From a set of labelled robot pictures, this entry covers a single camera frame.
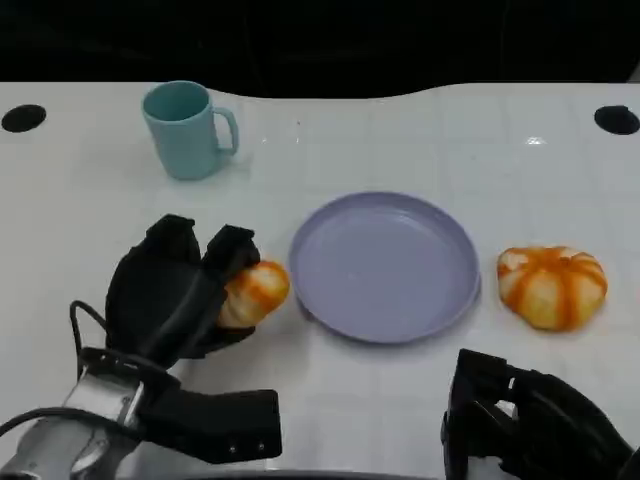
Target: plate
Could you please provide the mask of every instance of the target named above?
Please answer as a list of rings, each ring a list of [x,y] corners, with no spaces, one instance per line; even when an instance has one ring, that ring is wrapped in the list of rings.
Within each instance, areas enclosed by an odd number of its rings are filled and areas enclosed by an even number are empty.
[[[323,206],[289,252],[302,305],[348,337],[404,343],[452,325],[480,290],[464,229],[421,199],[365,192]]]

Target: black circular hole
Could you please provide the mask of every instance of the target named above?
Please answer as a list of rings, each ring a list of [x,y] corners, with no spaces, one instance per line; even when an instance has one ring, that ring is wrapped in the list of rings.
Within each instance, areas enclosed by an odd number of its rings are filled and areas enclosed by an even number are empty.
[[[33,130],[47,118],[47,111],[40,105],[20,105],[2,117],[2,128],[7,132],[21,133]]]
[[[594,119],[600,128],[616,135],[631,135],[640,130],[640,120],[624,105],[601,107]]]

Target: white table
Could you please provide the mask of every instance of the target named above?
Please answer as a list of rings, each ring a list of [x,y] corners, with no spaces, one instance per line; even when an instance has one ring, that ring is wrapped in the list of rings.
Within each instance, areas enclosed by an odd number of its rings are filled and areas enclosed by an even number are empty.
[[[163,214],[194,218],[201,243],[226,222],[253,228],[263,254],[284,260],[315,208],[388,189],[428,199],[468,229],[482,300],[438,338],[375,348],[304,320],[292,297],[246,342],[182,365],[199,391],[279,392],[284,454],[251,466],[442,477],[440,421],[461,347],[561,376],[640,444],[640,134],[614,136],[593,122],[602,105],[640,112],[639,87],[457,85],[369,101],[213,92],[238,118],[238,162],[179,183],[140,115],[150,86],[0,86],[0,112],[23,103],[48,112],[31,132],[0,131],[2,417],[63,400],[75,371],[69,302],[102,310],[117,261]],[[544,335],[501,305],[496,255],[533,242],[572,245],[604,265],[608,300],[585,330]],[[102,341],[91,322],[82,329],[87,343]],[[2,461],[15,441],[0,442]],[[210,468],[145,445],[122,470]]]

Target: teal mug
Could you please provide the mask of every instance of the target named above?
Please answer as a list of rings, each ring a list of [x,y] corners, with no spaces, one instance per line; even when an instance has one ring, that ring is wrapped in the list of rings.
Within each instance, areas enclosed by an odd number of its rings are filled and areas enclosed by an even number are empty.
[[[211,175],[238,150],[238,124],[233,113],[214,107],[209,91],[197,83],[179,80],[155,87],[144,97],[142,113],[162,165],[179,180]],[[218,143],[213,121],[216,113],[229,123],[231,148],[221,148]]]

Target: orange bread roll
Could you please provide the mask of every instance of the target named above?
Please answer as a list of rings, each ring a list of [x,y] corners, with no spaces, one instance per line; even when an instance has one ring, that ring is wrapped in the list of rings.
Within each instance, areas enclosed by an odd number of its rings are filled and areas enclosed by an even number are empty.
[[[254,327],[285,301],[289,293],[289,276],[279,264],[263,261],[236,275],[226,290],[228,297],[217,325]]]
[[[534,328],[574,330],[602,305],[607,278],[588,253],[568,247],[510,248],[498,258],[500,298]]]

